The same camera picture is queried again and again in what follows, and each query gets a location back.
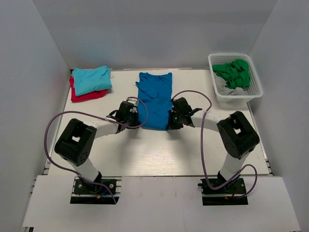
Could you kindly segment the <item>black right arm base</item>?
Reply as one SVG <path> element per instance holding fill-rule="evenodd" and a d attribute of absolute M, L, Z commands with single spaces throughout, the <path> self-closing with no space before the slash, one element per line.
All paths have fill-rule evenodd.
<path fill-rule="evenodd" d="M 197 186 L 202 192 L 203 206 L 248 205 L 247 196 L 241 198 L 242 195 L 247 193 L 243 178 L 239 178 L 218 190 L 210 189 L 206 179 L 201 179 Z"/>

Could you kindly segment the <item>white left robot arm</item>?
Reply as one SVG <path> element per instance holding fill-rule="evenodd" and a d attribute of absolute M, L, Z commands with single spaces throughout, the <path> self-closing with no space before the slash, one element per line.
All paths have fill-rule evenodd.
<path fill-rule="evenodd" d="M 71 119 L 56 142 L 55 152 L 73 167 L 82 180 L 100 183 L 102 175 L 89 158 L 94 140 L 120 133 L 126 126 L 137 125 L 137 104 L 123 101 L 119 109 L 111 112 L 104 120 L 82 122 L 76 118 Z"/>

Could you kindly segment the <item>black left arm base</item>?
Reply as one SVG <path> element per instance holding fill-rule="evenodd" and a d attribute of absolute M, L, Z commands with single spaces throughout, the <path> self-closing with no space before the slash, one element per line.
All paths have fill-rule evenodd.
<path fill-rule="evenodd" d="M 101 182 L 109 188 L 115 201 L 118 202 L 122 179 L 118 177 L 107 177 L 102 178 Z M 91 185 L 76 177 L 73 182 L 70 204 L 114 205 L 115 202 L 106 188 Z"/>

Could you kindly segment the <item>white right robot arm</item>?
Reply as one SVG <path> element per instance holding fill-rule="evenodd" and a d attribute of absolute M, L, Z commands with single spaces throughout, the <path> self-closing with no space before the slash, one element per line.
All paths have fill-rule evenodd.
<path fill-rule="evenodd" d="M 246 158 L 260 143 L 246 116 L 241 111 L 235 111 L 227 118 L 213 116 L 208 110 L 193 109 L 184 97 L 172 99 L 171 103 L 168 129 L 179 130 L 189 126 L 219 133 L 227 155 L 217 178 L 223 183 L 236 179 Z"/>

